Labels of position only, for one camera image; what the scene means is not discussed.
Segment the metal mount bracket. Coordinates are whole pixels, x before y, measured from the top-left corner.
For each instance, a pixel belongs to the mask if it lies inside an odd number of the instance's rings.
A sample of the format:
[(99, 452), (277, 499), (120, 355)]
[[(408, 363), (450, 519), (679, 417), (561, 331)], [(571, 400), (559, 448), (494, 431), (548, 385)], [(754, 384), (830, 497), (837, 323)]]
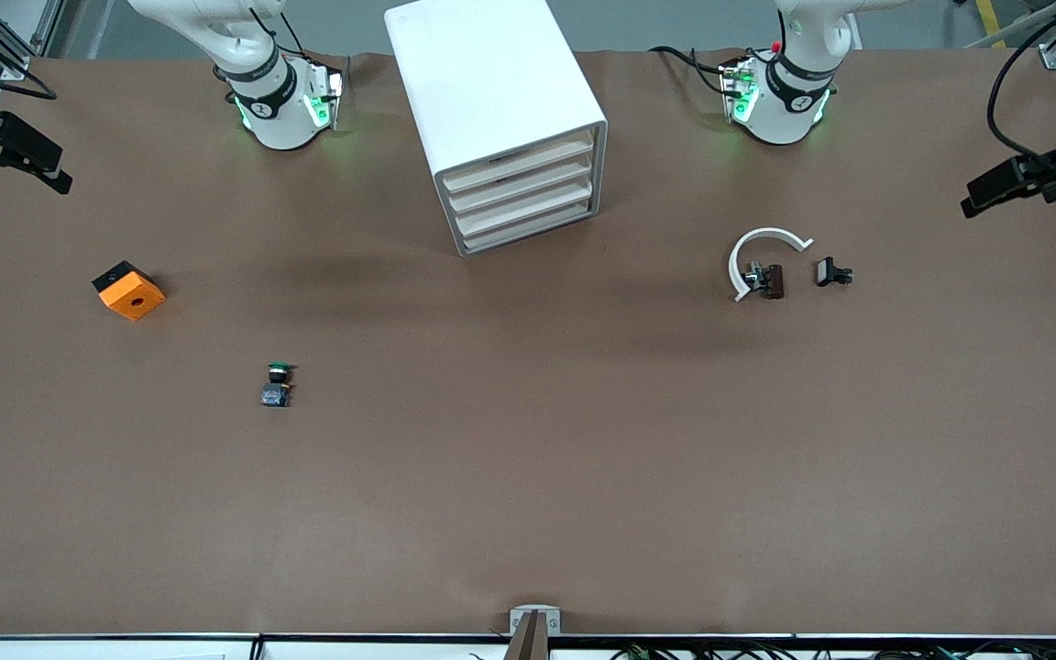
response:
[(561, 610), (522, 605), (510, 612), (510, 642), (503, 660), (552, 660), (552, 639), (562, 631)]

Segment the orange and black box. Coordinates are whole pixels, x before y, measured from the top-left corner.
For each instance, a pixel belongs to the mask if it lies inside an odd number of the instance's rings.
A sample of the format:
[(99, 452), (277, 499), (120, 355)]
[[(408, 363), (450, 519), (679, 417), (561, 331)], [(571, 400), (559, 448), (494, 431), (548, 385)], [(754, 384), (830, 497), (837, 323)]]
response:
[(138, 321), (167, 300), (159, 285), (129, 260), (97, 276), (92, 285), (105, 308), (130, 321)]

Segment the white table edge rail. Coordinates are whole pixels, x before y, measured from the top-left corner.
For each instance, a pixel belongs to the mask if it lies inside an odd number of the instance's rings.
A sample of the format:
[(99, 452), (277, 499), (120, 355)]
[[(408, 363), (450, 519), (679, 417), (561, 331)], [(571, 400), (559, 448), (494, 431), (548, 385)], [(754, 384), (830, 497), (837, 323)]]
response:
[[(503, 660), (503, 633), (0, 635), (0, 660)], [(1056, 660), (1056, 635), (570, 633), (546, 660)]]

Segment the white curved plastic piece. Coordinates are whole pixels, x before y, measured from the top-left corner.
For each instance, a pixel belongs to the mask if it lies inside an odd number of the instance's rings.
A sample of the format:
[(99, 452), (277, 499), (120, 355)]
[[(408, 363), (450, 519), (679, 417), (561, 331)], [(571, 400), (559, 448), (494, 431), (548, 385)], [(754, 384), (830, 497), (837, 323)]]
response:
[(744, 300), (746, 296), (754, 291), (752, 285), (744, 278), (744, 275), (739, 268), (739, 258), (747, 243), (752, 241), (758, 241), (758, 239), (775, 239), (775, 241), (780, 241), (784, 244), (792, 247), (796, 252), (804, 252), (808, 250), (809, 247), (813, 246), (813, 238), (803, 238), (784, 228), (776, 228), (775, 226), (768, 226), (767, 228), (755, 228), (747, 231), (744, 235), (736, 239), (731, 247), (730, 254), (728, 257), (728, 262), (725, 262), (725, 268), (728, 268), (728, 276), (731, 285), (736, 293), (733, 300), (735, 302), (740, 302)]

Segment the brown and black clip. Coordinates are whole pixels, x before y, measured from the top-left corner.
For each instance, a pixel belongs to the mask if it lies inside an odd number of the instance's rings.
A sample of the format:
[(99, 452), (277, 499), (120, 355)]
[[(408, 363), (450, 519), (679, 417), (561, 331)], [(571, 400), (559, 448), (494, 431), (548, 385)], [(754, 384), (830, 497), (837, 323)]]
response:
[(752, 260), (742, 279), (751, 295), (759, 295), (766, 300), (779, 300), (785, 296), (784, 272), (779, 264), (763, 266), (758, 260)]

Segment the green push button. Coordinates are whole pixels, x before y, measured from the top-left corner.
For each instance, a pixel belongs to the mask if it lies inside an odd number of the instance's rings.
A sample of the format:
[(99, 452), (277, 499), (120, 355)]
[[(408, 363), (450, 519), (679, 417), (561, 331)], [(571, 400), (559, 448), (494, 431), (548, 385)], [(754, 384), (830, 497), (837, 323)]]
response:
[(268, 366), (267, 383), (261, 388), (259, 402), (265, 408), (288, 408), (291, 400), (293, 372), (290, 363), (274, 362)]

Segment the brown table cover mat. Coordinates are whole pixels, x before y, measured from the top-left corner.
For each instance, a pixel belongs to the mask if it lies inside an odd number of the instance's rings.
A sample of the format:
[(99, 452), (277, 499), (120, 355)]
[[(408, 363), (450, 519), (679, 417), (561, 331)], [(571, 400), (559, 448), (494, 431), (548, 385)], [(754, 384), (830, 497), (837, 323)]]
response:
[[(578, 59), (599, 216), (476, 258), (390, 56), (296, 153), (201, 61), (39, 63), (75, 183), (0, 171), (0, 633), (1056, 634), (1056, 204), (959, 206), (1003, 53), (855, 53), (791, 148)], [(768, 226), (813, 246), (737, 303)]]

